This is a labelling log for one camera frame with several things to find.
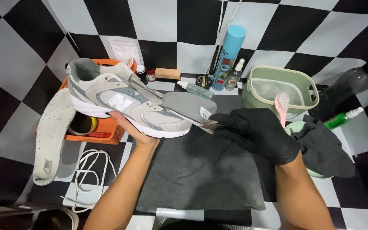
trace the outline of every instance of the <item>white cable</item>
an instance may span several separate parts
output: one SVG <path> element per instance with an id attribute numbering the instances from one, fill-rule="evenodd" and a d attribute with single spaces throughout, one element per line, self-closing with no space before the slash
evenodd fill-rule
<path id="1" fill-rule="evenodd" d="M 99 196 L 99 198 L 100 198 L 100 197 L 102 196 L 102 194 L 103 194 L 103 186 L 104 186 L 105 174 L 106 174 L 107 164 L 108 164 L 108 163 L 110 163 L 110 165 L 112 166 L 113 173 L 115 174 L 115 179 L 116 179 L 116 176 L 117 176 L 117 175 L 116 175 L 115 166 L 113 165 L 112 161 L 110 160 L 110 156 L 109 156 L 109 154 L 108 154 L 107 152 L 102 151 L 102 150 L 89 149 L 89 150 L 84 151 L 84 152 L 82 153 L 82 155 L 83 155 L 83 154 L 85 154 L 85 153 L 87 153 L 87 152 L 90 152 L 90 153 L 86 154 L 86 156 L 84 156 L 83 158 L 78 159 L 78 161 L 76 162 L 76 169 L 75 169 L 75 171 L 76 171 L 76 177 L 75 177 L 76 196 L 75 196 L 75 199 L 74 199 L 74 200 L 72 200 L 72 199 L 66 198 L 66 197 L 64 197 L 64 196 L 60 196 L 60 197 L 62 197 L 64 200 L 67 200 L 67 201 L 69 201 L 69 202 L 73 203 L 73 205 L 72 205 L 72 211 L 73 211 L 73 212 L 84 212 L 84 211 L 87 211 L 88 209 L 93 208 L 93 207 L 95 206 L 95 204 L 96 204 L 96 203 L 93 203 L 93 204 L 86 204 L 86 203 L 83 203 L 83 202 L 77 201 L 77 198 L 78 198 L 78 194 L 79 194 L 79 192 L 86 192 L 86 193 L 88 193 L 88 192 L 92 192 L 92 191 L 94 191 L 94 190 L 99 186 L 99 176 L 97 175 L 97 173 L 96 173 L 95 171 L 90 170 L 90 168 L 95 164 L 95 162 L 96 162 L 97 158 L 99 157 L 99 154 L 103 153 L 103 154 L 105 154 L 105 156 L 106 156 L 105 168 L 104 168 L 104 170 L 103 170 L 102 182 L 101 182 L 101 184 L 100 184 L 100 196 Z M 87 170 L 84 170 L 83 168 L 85 167 L 85 165 L 86 165 L 86 162 L 87 162 L 88 158 L 89 158 L 91 155 L 93 155 L 93 154 L 97 154 L 97 155 L 96 155 L 96 158 L 95 158 L 95 159 L 93 160 L 93 162 L 89 165 L 88 169 L 87 169 Z M 84 173 L 84 175 L 83 175 L 82 179 L 80 180 L 80 182 L 78 182 L 78 178 L 79 178 L 79 174 L 80 174 L 80 173 Z M 97 183 L 96 183 L 95 188 L 94 188 L 94 189 L 92 189 L 92 190 L 84 190 L 84 189 L 81 187 L 82 182 L 83 182 L 83 180 L 85 179 L 85 177 L 86 177 L 86 174 L 87 174 L 87 173 L 93 173 L 93 174 L 96 176 Z M 84 207 L 85 209 L 83 209 L 83 210 L 79 210 L 79 211 L 76 211 L 76 210 L 75 210 L 75 209 L 76 209 L 76 207 Z"/>
<path id="2" fill-rule="evenodd" d="M 220 29 L 221 29 L 221 22 L 222 22 L 222 12 L 224 11 L 224 0 L 221 0 L 221 14 L 220 14 L 220 22 L 218 23 L 218 29 L 217 29 L 217 38 L 215 39 L 215 43 L 217 43 L 217 39 L 218 39 L 218 35 L 220 34 Z M 212 58 L 214 57 L 214 53 L 215 53 L 215 49 L 212 50 L 212 54 L 211 54 L 211 60 Z M 211 67 L 211 62 L 209 63 L 208 67 L 207 67 L 207 70 L 205 71 L 205 75 L 208 74 L 209 72 L 209 69 Z"/>
<path id="3" fill-rule="evenodd" d="M 239 6 L 241 5 L 241 3 L 242 3 L 242 0 L 240 0 L 240 1 L 238 2 L 237 6 L 236 6 L 236 8 L 235 8 L 235 11 L 234 11 L 234 13 L 232 14 L 232 17 L 231 17 L 231 19 L 230 19 L 230 20 L 229 20 L 229 22 L 228 22 L 228 26 L 227 26 L 227 28 L 224 30 L 224 32 L 225 32 L 225 33 L 227 32 L 227 30 L 228 30 L 229 26 L 231 25 L 232 21 L 234 20 L 234 18 L 235 18 L 235 14 L 237 13 L 238 8 L 239 8 Z M 220 49 L 221 49 L 222 43 L 224 42 L 224 38 L 225 38 L 225 35 L 223 35 L 223 36 L 222 36 L 222 39 L 221 39 L 220 45 L 219 45 L 219 47 L 218 47 L 218 52 L 219 52 L 219 51 L 220 51 Z M 216 68 L 216 66 L 217 66 L 216 64 L 217 64 L 218 56 L 219 56 L 219 53 L 217 53 L 217 56 L 215 57 L 215 62 L 214 62 L 213 70 L 215 70 L 215 68 Z"/>

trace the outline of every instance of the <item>white midsole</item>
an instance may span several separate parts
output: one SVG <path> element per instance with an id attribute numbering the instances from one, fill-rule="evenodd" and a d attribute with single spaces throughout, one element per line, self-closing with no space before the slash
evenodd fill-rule
<path id="1" fill-rule="evenodd" d="M 87 102 L 83 102 L 80 99 L 70 95 L 70 99 L 73 103 L 75 109 L 87 116 L 95 117 L 95 118 L 109 118 L 111 116 L 105 114 L 106 112 L 116 111 L 116 109 L 112 110 L 109 108 L 103 108 L 97 105 L 93 105 Z M 129 120 L 141 133 L 145 133 L 154 138 L 176 138 L 187 134 L 190 129 L 179 131 L 179 132 L 167 132 L 167 131 L 158 131 L 152 128 L 144 127 L 139 123 L 135 122 L 135 120 L 124 116 L 127 120 Z"/>

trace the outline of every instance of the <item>green container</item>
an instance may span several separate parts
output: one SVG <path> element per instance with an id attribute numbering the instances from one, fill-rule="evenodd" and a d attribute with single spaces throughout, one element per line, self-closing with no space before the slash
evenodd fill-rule
<path id="1" fill-rule="evenodd" d="M 274 101 L 263 99 L 254 90 L 251 79 L 261 78 L 275 81 L 283 81 L 296 86 L 302 93 L 304 106 L 289 105 L 286 119 L 292 119 L 308 109 L 315 107 L 319 103 L 319 94 L 313 80 L 305 73 L 295 70 L 258 65 L 248 74 L 247 83 L 242 91 L 242 103 L 245 108 L 268 108 L 277 116 L 279 115 L 274 106 Z M 316 97 L 312 100 L 309 86 L 313 86 L 312 95 Z"/>

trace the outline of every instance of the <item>white pouch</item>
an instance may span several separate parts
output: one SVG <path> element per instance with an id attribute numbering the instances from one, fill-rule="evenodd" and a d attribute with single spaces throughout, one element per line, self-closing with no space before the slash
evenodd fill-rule
<path id="1" fill-rule="evenodd" d="M 117 60 L 125 60 L 128 54 L 133 57 L 137 65 L 141 64 L 139 50 L 134 41 L 110 40 L 109 42 Z"/>

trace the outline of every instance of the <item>gloved hand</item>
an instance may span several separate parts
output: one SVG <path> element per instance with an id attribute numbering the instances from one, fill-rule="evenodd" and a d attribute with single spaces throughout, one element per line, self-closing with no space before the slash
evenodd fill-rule
<path id="1" fill-rule="evenodd" d="M 273 165 L 288 164 L 299 153 L 300 144 L 289 137 L 268 108 L 240 108 L 229 115 L 213 114 L 209 119 L 224 126 L 216 129 L 214 135 L 233 141 Z"/>

